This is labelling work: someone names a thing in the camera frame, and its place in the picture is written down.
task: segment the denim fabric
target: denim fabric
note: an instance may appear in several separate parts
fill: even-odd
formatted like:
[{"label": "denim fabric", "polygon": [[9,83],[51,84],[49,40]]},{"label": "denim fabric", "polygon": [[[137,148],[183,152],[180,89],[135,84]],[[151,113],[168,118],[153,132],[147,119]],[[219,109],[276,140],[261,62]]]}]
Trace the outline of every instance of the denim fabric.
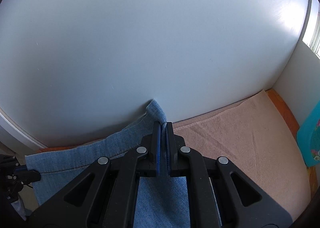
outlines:
[{"label": "denim fabric", "polygon": [[162,125],[160,176],[140,178],[134,227],[190,227],[188,192],[185,178],[170,178],[166,170],[166,117],[156,101],[147,113],[118,133],[104,140],[74,149],[26,156],[28,169],[41,173],[33,189],[41,205],[101,156],[116,158],[138,146],[143,136],[151,134],[153,122]]}]

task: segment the stitched seam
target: stitched seam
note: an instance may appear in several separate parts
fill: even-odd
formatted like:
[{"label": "stitched seam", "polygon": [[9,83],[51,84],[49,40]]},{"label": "stitched seam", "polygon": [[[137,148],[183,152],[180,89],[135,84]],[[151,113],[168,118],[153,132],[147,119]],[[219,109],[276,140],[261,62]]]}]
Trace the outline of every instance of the stitched seam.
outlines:
[{"label": "stitched seam", "polygon": [[[124,152],[121,152],[121,153],[119,153],[119,154],[115,154],[115,155],[111,156],[110,159],[112,159],[112,158],[115,157],[115,156],[121,155],[121,154],[123,154]],[[79,168],[82,168],[82,167],[90,166],[91,164],[82,165],[82,166],[73,167],[73,168],[68,168],[68,169],[64,169],[64,170],[57,170],[57,171],[51,171],[51,172],[43,172],[43,173],[40,173],[40,174],[51,174],[51,173],[63,172],[63,171],[68,171],[68,170],[73,170],[73,169],[79,169]]]},{"label": "stitched seam", "polygon": [[224,114],[224,113],[226,113],[226,112],[229,112],[229,111],[231,111],[231,110],[236,109],[237,107],[234,107],[234,108],[231,108],[231,109],[227,109],[227,110],[225,110],[225,111],[223,111],[223,112],[220,112],[220,113],[218,113],[217,115],[214,115],[214,116],[212,116],[212,117],[210,117],[210,118],[207,118],[207,119],[205,119],[205,120],[196,121],[196,122],[194,122],[194,123],[191,123],[191,124],[188,124],[188,125],[185,125],[185,126],[177,127],[177,128],[175,128],[175,129],[173,129],[173,130],[181,130],[181,129],[185,129],[185,128],[192,127],[192,126],[197,125],[197,124],[200,124],[200,123],[204,123],[204,122],[210,121],[210,120],[212,120],[212,119],[214,119],[214,118],[216,118],[216,117],[218,117],[218,116],[220,116],[220,115],[222,115],[222,114]]}]

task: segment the metal rivet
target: metal rivet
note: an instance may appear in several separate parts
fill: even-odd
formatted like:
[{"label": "metal rivet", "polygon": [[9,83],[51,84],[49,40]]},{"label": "metal rivet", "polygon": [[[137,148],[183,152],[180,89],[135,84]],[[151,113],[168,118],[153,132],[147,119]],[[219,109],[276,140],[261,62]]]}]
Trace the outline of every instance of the metal rivet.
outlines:
[{"label": "metal rivet", "polygon": [[143,154],[147,152],[147,149],[144,146],[140,146],[137,148],[137,152]]},{"label": "metal rivet", "polygon": [[219,161],[219,163],[224,164],[224,165],[228,164],[228,162],[229,162],[229,160],[225,156],[219,157],[218,161]]},{"label": "metal rivet", "polygon": [[102,157],[100,157],[100,158],[98,159],[98,163],[99,163],[100,165],[105,165],[106,163],[108,163],[108,158],[105,157],[105,156],[102,156]]},{"label": "metal rivet", "polygon": [[188,147],[188,146],[182,146],[182,147],[180,148],[180,150],[181,150],[181,152],[183,152],[183,153],[189,153],[189,152],[190,152],[190,147]]}]

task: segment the jeans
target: jeans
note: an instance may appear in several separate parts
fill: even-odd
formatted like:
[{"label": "jeans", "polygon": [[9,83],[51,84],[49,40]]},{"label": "jeans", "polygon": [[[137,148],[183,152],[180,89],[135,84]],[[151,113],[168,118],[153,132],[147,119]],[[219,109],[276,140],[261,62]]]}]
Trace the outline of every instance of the jeans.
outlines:
[{"label": "jeans", "polygon": [[137,147],[143,136],[152,133],[154,121],[159,121],[162,126],[160,176],[140,178],[134,227],[190,227],[186,179],[167,175],[166,116],[155,100],[146,111],[137,121],[101,141],[69,150],[26,156],[28,169],[35,169],[41,174],[41,181],[32,183],[39,205],[99,157],[117,158]]}]

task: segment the white wall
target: white wall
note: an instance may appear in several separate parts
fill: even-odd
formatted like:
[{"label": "white wall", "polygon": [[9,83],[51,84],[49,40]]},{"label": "white wall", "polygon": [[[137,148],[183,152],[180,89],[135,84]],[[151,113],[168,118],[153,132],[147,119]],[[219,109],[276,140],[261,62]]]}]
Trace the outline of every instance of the white wall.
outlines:
[{"label": "white wall", "polygon": [[180,121],[272,87],[308,0],[3,0],[0,108],[48,146]]},{"label": "white wall", "polygon": [[273,88],[301,125],[320,100],[320,59],[299,40]]}]

